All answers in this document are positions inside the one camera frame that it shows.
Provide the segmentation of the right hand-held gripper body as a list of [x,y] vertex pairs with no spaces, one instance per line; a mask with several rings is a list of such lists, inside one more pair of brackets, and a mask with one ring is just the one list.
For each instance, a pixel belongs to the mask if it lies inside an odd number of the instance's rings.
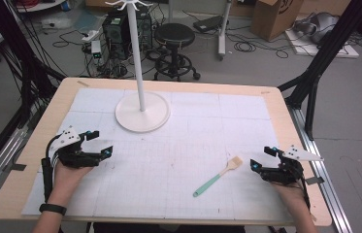
[[268,168],[262,165],[262,171],[259,173],[262,180],[272,183],[288,185],[304,178],[304,169],[302,161],[323,161],[320,155],[298,149],[294,145],[286,151],[281,150],[281,157],[278,157],[280,163],[277,168]]

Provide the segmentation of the teal handled spatula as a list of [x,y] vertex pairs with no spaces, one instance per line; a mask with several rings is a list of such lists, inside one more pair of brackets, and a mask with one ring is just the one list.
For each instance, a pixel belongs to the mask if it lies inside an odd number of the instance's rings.
[[219,180],[225,173],[227,173],[230,170],[235,170],[239,168],[243,164],[243,160],[239,156],[235,156],[227,161],[226,167],[220,171],[218,174],[216,174],[214,177],[212,177],[210,180],[202,184],[199,188],[197,188],[192,196],[198,197],[201,194],[203,194],[209,187],[211,187],[217,180]]

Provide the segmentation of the white hook stand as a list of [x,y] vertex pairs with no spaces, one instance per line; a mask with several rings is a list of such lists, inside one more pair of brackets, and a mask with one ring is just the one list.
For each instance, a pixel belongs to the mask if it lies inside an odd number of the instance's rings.
[[117,0],[107,5],[120,4],[119,10],[128,14],[132,43],[137,93],[124,96],[115,107],[115,118],[125,129],[136,133],[148,133],[163,126],[170,117],[170,106],[165,98],[144,89],[141,55],[139,49],[136,4],[146,5],[141,0]]

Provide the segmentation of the person's right hand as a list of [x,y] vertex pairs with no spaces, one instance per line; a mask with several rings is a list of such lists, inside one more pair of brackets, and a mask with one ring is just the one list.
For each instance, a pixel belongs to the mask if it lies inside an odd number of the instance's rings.
[[297,183],[288,185],[272,183],[272,187],[278,192],[290,213],[306,213],[309,210],[304,198],[303,189]]

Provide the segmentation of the black wristband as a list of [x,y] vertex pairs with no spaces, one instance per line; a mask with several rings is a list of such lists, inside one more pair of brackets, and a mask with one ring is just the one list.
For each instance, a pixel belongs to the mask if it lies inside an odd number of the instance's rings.
[[59,205],[44,203],[40,206],[39,211],[41,213],[42,212],[52,212],[52,213],[57,213],[57,214],[61,214],[62,216],[64,216],[67,212],[67,209],[65,207],[62,207]]

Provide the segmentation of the white grid mat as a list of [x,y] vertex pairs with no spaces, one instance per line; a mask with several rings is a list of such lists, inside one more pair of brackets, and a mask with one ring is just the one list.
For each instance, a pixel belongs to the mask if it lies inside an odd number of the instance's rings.
[[[277,137],[265,98],[213,93],[166,92],[171,115],[159,129],[133,133],[115,120],[115,106],[128,90],[82,88],[62,125],[97,130],[86,151],[113,146],[113,154],[82,180],[68,217],[157,220],[289,222],[274,188],[249,168],[278,160],[264,153]],[[193,192],[222,171],[231,158],[243,164],[225,173],[198,197]]]

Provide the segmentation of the small white box device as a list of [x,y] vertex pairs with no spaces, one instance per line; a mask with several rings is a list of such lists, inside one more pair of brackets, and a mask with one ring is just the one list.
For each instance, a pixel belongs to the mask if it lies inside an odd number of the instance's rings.
[[94,40],[91,42],[91,54],[95,64],[102,64],[103,57],[101,51],[101,43],[99,40]]

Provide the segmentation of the person's dark clothing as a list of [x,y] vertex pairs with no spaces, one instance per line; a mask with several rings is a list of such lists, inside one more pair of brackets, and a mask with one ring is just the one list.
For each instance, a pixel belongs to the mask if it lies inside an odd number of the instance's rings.
[[163,226],[141,223],[94,222],[94,233],[246,233],[240,225]]

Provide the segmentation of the white power strip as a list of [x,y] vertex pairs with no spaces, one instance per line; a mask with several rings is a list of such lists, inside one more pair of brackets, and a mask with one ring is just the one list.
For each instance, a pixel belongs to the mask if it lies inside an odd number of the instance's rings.
[[89,30],[86,34],[86,36],[82,37],[83,42],[90,42],[94,40],[97,36],[101,34],[100,30]]

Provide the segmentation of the black computer tower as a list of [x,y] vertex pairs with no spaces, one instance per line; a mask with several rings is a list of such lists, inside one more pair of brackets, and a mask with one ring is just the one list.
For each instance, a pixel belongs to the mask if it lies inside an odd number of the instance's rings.
[[130,31],[127,13],[111,11],[102,23],[103,33],[113,58],[124,60],[128,57]]
[[151,17],[147,7],[139,7],[136,12],[139,45],[143,50],[152,48]]

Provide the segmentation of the black round stool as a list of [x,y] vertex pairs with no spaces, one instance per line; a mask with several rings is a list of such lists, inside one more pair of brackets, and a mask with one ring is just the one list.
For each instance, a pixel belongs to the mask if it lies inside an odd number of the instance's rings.
[[181,76],[189,72],[192,72],[194,80],[201,78],[191,60],[179,53],[179,49],[190,46],[195,40],[195,33],[191,28],[180,23],[166,23],[155,30],[154,39],[159,46],[169,51],[155,60],[155,81],[159,75],[164,75],[171,79],[176,78],[179,82]]

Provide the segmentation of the brown cardboard box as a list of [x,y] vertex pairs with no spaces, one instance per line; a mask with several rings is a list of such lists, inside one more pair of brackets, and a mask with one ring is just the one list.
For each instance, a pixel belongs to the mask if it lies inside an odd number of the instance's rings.
[[250,31],[261,39],[272,41],[290,28],[304,0],[256,0]]

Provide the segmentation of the grey bulky device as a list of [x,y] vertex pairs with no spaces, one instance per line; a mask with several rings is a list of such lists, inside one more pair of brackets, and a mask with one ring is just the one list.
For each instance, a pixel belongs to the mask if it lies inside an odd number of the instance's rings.
[[301,32],[306,35],[314,44],[319,44],[338,21],[338,17],[326,12],[311,13],[306,18],[296,20],[292,29],[296,33]]

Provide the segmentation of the black flat laptop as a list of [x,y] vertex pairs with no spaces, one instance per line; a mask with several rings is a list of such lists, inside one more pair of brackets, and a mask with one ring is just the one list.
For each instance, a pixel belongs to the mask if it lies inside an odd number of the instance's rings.
[[193,27],[197,29],[199,32],[204,33],[211,30],[216,30],[221,26],[222,22],[223,22],[222,16],[215,16],[215,17],[198,20],[193,23]]

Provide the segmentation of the black metal frame strut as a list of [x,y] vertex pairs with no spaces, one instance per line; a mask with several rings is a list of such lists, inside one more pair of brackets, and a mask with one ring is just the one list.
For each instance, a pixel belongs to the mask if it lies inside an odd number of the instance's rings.
[[304,129],[311,140],[313,140],[313,118],[319,81],[361,22],[362,0],[351,0],[308,68],[297,78],[278,86],[280,91],[294,88],[292,93],[284,98],[286,105],[292,109],[300,110],[304,100],[308,99]]
[[0,34],[17,59],[14,62],[0,45],[0,52],[12,74],[21,81],[18,116],[19,126],[23,126],[31,118],[32,105],[38,99],[50,99],[55,93],[56,87],[49,77],[63,81],[66,76],[53,70],[36,56],[10,11],[10,4],[6,4],[4,0],[0,0]]

